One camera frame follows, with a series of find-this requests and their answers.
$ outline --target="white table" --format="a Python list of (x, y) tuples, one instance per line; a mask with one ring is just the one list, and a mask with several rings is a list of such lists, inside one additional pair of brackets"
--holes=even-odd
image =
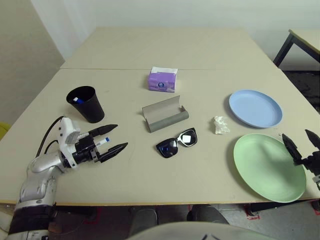
[(63, 69), (273, 69), (242, 29), (207, 27), (100, 27)]
[[(319, 134), (320, 116), (277, 68), (230, 70), (180, 70), (176, 93), (149, 91), (149, 70), (61, 69), (30, 104), (0, 142), (0, 202), (14, 203), (26, 167), (35, 157), (49, 125), (60, 115), (77, 120), (83, 132), (101, 125), (118, 124), (108, 134), (109, 146), (128, 146), (107, 162), (87, 162), (58, 180), (58, 205), (161, 205), (196, 203), (255, 203), (267, 201), (242, 180), (233, 160), (237, 139), (249, 133), (281, 139), (285, 133), (303, 156), (314, 152), (304, 129)], [(106, 117), (91, 124), (66, 102), (75, 87), (91, 85), (97, 91)], [(228, 97), (240, 89), (262, 91), (283, 109), (282, 122), (257, 129), (237, 120), (228, 106)], [(180, 95), (190, 118), (149, 133), (142, 107)], [(227, 116), (230, 133), (215, 135), (212, 118)], [(194, 127), (198, 143), (171, 158), (163, 158), (155, 145)], [(55, 139), (53, 130), (47, 139)], [(320, 198), (320, 192), (306, 171), (303, 199)]]
[(289, 29), (289, 36), (273, 60), (277, 67), (293, 44), (296, 44), (320, 63), (320, 29)]

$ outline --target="black sunglasses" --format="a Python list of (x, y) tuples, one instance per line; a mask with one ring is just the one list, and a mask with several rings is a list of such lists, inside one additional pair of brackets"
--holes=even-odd
[(169, 138), (156, 145), (162, 156), (166, 159), (176, 155), (178, 152), (178, 142), (181, 142), (185, 147), (191, 147), (198, 141), (196, 130), (190, 128), (180, 133), (177, 138)]

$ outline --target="green plate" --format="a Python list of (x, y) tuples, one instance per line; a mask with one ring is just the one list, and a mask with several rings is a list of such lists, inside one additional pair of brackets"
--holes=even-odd
[(236, 142), (233, 157), (244, 181), (266, 199), (290, 203), (306, 190), (304, 168), (295, 166), (285, 145), (271, 136), (244, 135)]

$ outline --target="purple tissue box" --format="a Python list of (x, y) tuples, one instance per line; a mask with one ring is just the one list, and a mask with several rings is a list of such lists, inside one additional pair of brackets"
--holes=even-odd
[(149, 90), (174, 93), (178, 69), (152, 67), (149, 77)]

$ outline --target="light blue plate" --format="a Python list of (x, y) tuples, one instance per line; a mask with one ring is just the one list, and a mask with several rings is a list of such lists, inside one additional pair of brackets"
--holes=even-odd
[(256, 128), (271, 128), (282, 120), (279, 104), (268, 95), (254, 90), (239, 90), (229, 98), (232, 112), (243, 122)]

